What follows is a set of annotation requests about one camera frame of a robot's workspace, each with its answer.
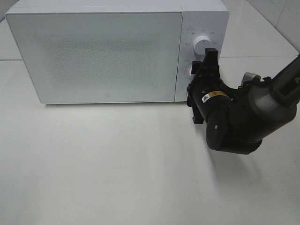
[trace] white countertop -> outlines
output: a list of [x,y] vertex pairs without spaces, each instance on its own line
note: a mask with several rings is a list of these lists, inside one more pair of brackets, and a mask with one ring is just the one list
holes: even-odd
[[[248,2],[224,2],[231,12],[220,58],[227,84],[236,87],[247,71],[274,76],[295,58]],[[185,103],[43,105],[6,25],[1,225],[299,224],[300,111],[244,156],[209,150],[205,125],[193,124]]]

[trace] microwave control panel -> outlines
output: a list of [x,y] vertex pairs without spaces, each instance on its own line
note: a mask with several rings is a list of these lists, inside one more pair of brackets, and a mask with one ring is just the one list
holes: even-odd
[[187,100],[192,61],[202,61],[206,48],[221,52],[229,17],[228,11],[183,11],[175,101]]

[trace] white table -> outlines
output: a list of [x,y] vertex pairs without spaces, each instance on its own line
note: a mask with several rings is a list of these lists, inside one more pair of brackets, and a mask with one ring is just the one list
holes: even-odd
[[[273,76],[295,58],[248,2],[224,2],[231,18],[220,67],[229,85],[246,71]],[[6,26],[1,225],[299,224],[299,113],[244,156],[209,150],[205,125],[192,123],[184,103],[45,106]]]

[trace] white microwave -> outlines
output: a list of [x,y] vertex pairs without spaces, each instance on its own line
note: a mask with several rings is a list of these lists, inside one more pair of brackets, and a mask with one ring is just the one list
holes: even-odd
[[221,51],[220,0],[19,0],[6,13],[41,103],[186,101],[205,48]]

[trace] warning label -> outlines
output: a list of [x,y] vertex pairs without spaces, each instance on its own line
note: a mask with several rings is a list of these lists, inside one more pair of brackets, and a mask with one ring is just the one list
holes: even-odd
[[208,99],[210,99],[212,97],[215,97],[215,96],[218,96],[218,95],[223,95],[223,96],[228,97],[228,95],[226,95],[225,92],[222,92],[222,91],[212,91],[212,92],[207,93],[206,95],[204,95],[202,97],[202,101],[203,101],[203,103],[205,103]]

